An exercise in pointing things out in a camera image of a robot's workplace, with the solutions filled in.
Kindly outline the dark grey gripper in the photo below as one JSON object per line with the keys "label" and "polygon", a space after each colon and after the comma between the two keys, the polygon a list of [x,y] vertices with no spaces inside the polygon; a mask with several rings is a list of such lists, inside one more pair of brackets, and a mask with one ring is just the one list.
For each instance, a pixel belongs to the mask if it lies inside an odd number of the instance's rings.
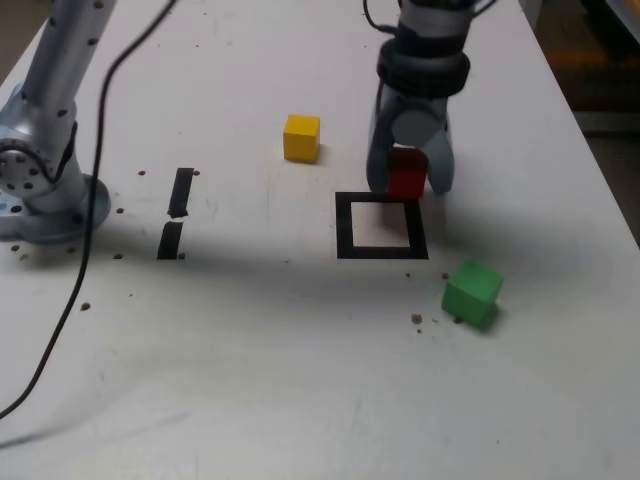
{"label": "dark grey gripper", "polygon": [[395,143],[411,147],[427,170],[431,189],[448,193],[453,184],[455,163],[449,132],[448,99],[409,96],[384,85],[376,94],[369,128],[367,182],[374,193],[386,193],[390,181],[390,150]]}

